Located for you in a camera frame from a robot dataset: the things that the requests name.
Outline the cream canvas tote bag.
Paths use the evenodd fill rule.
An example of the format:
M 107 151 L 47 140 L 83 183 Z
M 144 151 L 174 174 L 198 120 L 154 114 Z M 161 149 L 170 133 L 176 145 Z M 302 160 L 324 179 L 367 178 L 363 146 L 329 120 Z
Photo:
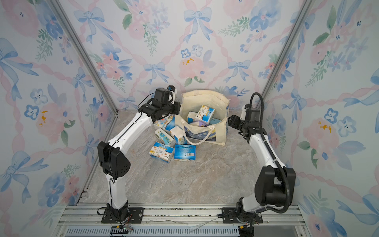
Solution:
M 224 146 L 230 101 L 211 90 L 193 90 L 182 95 L 180 113 L 175 125 L 185 140 L 194 146 L 204 142 Z

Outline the blue white tissue pack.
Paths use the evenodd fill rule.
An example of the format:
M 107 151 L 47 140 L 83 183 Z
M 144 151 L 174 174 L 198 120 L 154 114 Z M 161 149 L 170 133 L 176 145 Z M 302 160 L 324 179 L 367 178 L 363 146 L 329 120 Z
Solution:
M 172 129 L 170 129 L 170 132 L 177 145 L 185 144 L 183 130 L 179 126 L 173 127 Z
M 199 119 L 196 116 L 197 116 L 197 112 L 189 112 L 187 116 L 187 122 L 193 123 L 193 122 L 199 121 Z

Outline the light blue tissue pack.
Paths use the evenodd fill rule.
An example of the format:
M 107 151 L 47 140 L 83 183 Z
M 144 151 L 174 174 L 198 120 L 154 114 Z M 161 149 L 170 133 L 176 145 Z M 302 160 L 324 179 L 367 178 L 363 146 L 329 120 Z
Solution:
M 210 124 L 210 125 L 214 125 L 214 124 L 218 124 L 218 123 L 220 123 L 220 122 L 221 122 L 220 119 L 212 118 L 209 124 Z

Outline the blue white tissue pack back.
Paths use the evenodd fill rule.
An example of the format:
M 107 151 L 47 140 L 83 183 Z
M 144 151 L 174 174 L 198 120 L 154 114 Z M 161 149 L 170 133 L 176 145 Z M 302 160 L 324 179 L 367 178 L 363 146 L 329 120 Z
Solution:
M 170 129 L 170 132 L 177 145 L 185 144 L 183 130 L 179 126 L 173 127 L 172 129 Z

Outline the purple tissue pack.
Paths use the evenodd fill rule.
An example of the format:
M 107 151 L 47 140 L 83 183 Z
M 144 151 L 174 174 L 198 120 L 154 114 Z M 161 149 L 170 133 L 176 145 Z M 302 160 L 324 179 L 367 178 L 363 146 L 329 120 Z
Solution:
M 203 121 L 195 121 L 195 122 L 191 123 L 191 125 L 198 126 L 198 127 L 207 127 L 208 126 L 208 124 L 203 122 Z

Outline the blue cartoon tissue pack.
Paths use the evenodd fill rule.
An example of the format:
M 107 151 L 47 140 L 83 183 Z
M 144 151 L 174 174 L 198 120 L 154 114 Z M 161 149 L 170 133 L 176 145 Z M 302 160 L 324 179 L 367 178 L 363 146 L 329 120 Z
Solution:
M 173 147 L 167 146 L 156 142 L 149 151 L 149 155 L 152 158 L 160 159 L 166 163 L 170 163 L 174 156 L 175 149 Z
M 202 105 L 198 113 L 195 116 L 196 121 L 204 122 L 205 124 L 210 124 L 215 113 L 215 109 Z

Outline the teal tissue pack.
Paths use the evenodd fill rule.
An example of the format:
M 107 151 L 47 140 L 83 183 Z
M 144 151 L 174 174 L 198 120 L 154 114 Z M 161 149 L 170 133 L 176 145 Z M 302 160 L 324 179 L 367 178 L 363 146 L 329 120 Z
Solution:
M 172 138 L 167 132 L 165 132 L 163 129 L 159 128 L 155 131 L 155 135 L 157 139 L 160 141 L 160 143 L 174 147 L 175 146 L 175 140 Z

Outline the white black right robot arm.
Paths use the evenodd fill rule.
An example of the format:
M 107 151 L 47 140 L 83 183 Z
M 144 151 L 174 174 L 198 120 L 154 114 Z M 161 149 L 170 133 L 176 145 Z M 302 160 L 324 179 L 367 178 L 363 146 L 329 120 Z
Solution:
M 222 218 L 224 223 L 237 222 L 252 227 L 262 223 L 263 212 L 285 213 L 292 204 L 296 174 L 272 149 L 268 134 L 263 128 L 263 111 L 246 104 L 241 116 L 229 117 L 228 125 L 237 129 L 254 150 L 261 171 L 253 194 L 240 198 L 231 210 L 223 208 L 218 218 Z

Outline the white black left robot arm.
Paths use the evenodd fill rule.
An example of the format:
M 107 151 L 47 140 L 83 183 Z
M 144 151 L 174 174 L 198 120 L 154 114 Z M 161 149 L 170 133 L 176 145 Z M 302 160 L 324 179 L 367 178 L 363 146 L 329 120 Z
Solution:
M 154 97 L 138 109 L 132 121 L 118 135 L 108 142 L 98 144 L 99 163 L 109 191 L 102 222 L 124 224 L 133 216 L 128 209 L 125 191 L 126 174 L 131 168 L 126 154 L 137 138 L 154 122 L 168 115 L 179 114 L 180 102 L 175 100 L 176 92 L 174 86 L 156 89 Z

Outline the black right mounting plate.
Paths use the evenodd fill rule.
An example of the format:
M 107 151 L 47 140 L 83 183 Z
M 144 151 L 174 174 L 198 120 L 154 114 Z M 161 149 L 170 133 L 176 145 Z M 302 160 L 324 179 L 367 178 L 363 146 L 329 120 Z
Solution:
M 260 214 L 245 211 L 237 211 L 237 208 L 231 207 L 223 207 L 222 213 L 218 214 L 217 217 L 221 218 L 224 224 L 247 225 L 252 223 L 253 225 L 255 225 L 263 223 L 263 219 Z

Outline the black mounting plate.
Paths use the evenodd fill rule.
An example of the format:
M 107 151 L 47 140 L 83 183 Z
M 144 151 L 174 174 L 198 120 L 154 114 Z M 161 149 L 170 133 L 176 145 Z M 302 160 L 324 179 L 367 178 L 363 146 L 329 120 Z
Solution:
M 247 225 L 252 223 L 253 225 L 255 225 L 263 223 L 263 219 L 260 214 L 245 211 L 237 211 L 237 208 L 231 207 L 223 207 L 222 213 L 218 214 L 217 217 L 221 218 L 224 224 Z
M 142 207 L 128 207 L 117 211 L 106 207 L 102 216 L 102 224 L 141 224 L 144 214 Z

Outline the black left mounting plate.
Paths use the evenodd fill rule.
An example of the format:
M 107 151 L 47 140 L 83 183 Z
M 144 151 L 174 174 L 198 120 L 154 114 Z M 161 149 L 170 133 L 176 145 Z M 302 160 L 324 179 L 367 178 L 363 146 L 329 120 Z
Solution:
M 141 224 L 144 214 L 142 207 L 128 207 L 117 211 L 106 207 L 102 216 L 102 224 Z

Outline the right aluminium corner post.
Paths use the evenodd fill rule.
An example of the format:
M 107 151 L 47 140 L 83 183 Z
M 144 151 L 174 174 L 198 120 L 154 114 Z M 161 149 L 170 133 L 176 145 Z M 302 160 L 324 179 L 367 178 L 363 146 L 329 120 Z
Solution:
M 287 59 L 287 56 L 289 55 L 290 51 L 292 50 L 292 47 L 294 45 L 294 41 L 299 35 L 302 27 L 304 26 L 305 20 L 308 17 L 311 7 L 314 4 L 314 1 L 312 0 L 306 0 L 303 2 L 303 5 L 301 6 L 299 13 L 297 17 L 295 18 L 295 23 L 293 24 L 293 27 L 291 28 L 288 38 L 285 41 L 285 44 L 283 45 L 283 49 L 279 53 L 278 60 L 276 62 L 276 65 L 272 69 L 272 73 L 268 77 L 268 81 L 266 85 L 263 88 L 263 91 L 261 93 L 261 96 L 263 97 L 260 102 L 256 104 L 254 107 L 255 109 L 261 108 L 263 110 L 264 106 L 264 99 L 268 96 L 272 85 L 274 84 L 276 77 L 279 74 L 279 71 L 283 65 L 285 65 L 285 61 Z

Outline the aluminium corner post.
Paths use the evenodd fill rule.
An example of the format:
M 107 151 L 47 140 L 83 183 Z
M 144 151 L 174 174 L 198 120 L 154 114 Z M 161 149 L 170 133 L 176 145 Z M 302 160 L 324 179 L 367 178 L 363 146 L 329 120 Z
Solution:
M 263 91 L 261 93 L 261 96 L 263 97 L 260 102 L 256 104 L 254 107 L 255 109 L 261 108 L 263 110 L 264 106 L 264 99 L 268 96 L 272 85 L 274 84 L 276 77 L 279 74 L 279 71 L 283 65 L 285 65 L 285 61 L 287 59 L 287 56 L 289 55 L 290 51 L 292 50 L 292 47 L 294 45 L 294 41 L 299 35 L 302 27 L 304 26 L 305 20 L 308 17 L 311 7 L 314 4 L 314 1 L 312 0 L 306 0 L 303 2 L 303 5 L 301 6 L 299 13 L 297 17 L 295 18 L 295 23 L 293 24 L 293 27 L 291 28 L 288 38 L 285 41 L 285 44 L 283 45 L 283 49 L 279 53 L 278 60 L 276 62 L 276 65 L 272 69 L 272 73 L 268 77 L 268 81 L 266 85 L 263 88 Z
M 97 85 L 99 91 L 102 93 L 105 101 L 110 106 L 111 110 L 117 114 L 119 110 L 117 109 L 115 103 L 113 102 L 109 92 L 107 91 L 105 84 L 100 79 L 95 66 L 91 62 L 89 54 L 87 53 L 83 43 L 80 41 L 78 34 L 76 33 L 72 23 L 70 22 L 67 14 L 65 13 L 62 5 L 59 1 L 49 0 L 47 1 L 48 5 L 51 7 L 53 13 L 57 16 L 59 23 L 62 24 L 64 30 L 68 33 L 68 36 L 73 42 L 73 46 L 79 54 L 80 59 L 82 60 L 84 66 L 88 69 L 90 75 L 92 76 L 95 84 Z

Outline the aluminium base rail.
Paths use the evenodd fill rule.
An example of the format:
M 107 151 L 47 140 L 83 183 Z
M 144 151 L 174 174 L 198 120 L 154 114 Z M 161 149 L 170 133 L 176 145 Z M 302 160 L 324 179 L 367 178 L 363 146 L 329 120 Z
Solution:
M 142 204 L 141 224 L 102 224 L 103 203 L 80 203 L 63 212 L 54 237 L 309 237 L 311 234 L 297 206 L 284 214 L 262 213 L 262 224 L 252 227 L 224 224 L 218 214 L 234 204 Z

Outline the left aluminium corner post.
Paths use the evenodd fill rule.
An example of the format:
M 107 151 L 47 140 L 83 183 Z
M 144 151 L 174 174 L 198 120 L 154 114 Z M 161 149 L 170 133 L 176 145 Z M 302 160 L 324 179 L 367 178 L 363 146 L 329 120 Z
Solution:
M 78 34 L 76 33 L 72 23 L 70 22 L 67 14 L 65 13 L 62 5 L 59 1 L 49 0 L 47 1 L 48 5 L 51 7 L 53 13 L 57 16 L 59 23 L 62 24 L 64 30 L 68 33 L 68 36 L 73 42 L 73 46 L 79 54 L 80 59 L 82 60 L 84 66 L 88 69 L 90 75 L 92 76 L 95 84 L 97 85 L 99 91 L 102 93 L 105 101 L 110 106 L 111 110 L 117 114 L 119 110 L 117 109 L 115 103 L 113 102 L 109 92 L 107 91 L 105 84 L 100 79 L 95 66 L 91 62 L 89 54 L 87 53 L 83 43 L 80 41 Z

